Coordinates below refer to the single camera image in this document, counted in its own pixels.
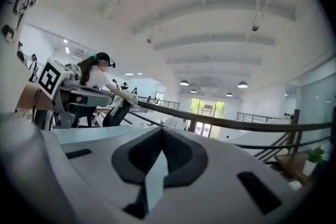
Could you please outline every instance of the white wall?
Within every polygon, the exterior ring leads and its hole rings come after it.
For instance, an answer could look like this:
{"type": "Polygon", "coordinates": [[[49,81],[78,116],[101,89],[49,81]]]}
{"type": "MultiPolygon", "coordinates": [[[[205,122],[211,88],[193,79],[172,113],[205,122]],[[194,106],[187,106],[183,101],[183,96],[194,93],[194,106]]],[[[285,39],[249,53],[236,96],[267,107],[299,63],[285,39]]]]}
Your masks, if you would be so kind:
{"type": "Polygon", "coordinates": [[[294,114],[296,108],[296,96],[290,96],[285,98],[285,113],[294,114]]]}
{"type": "Polygon", "coordinates": [[[23,26],[20,42],[23,44],[22,51],[25,55],[36,54],[39,66],[43,66],[46,60],[53,55],[54,48],[45,39],[42,32],[28,25],[23,26]]]}
{"type": "Polygon", "coordinates": [[[165,94],[167,100],[177,100],[178,83],[163,55],[138,44],[132,35],[99,14],[75,6],[69,8],[66,4],[64,0],[40,0],[28,13],[26,23],[83,47],[105,51],[114,59],[122,60],[130,69],[164,83],[168,86],[165,94]]]}
{"type": "Polygon", "coordinates": [[[282,118],[285,113],[285,86],[244,95],[241,112],[282,118]]]}
{"type": "Polygon", "coordinates": [[[129,81],[129,87],[134,89],[138,87],[138,96],[155,98],[157,81],[150,78],[131,79],[129,81]]]}

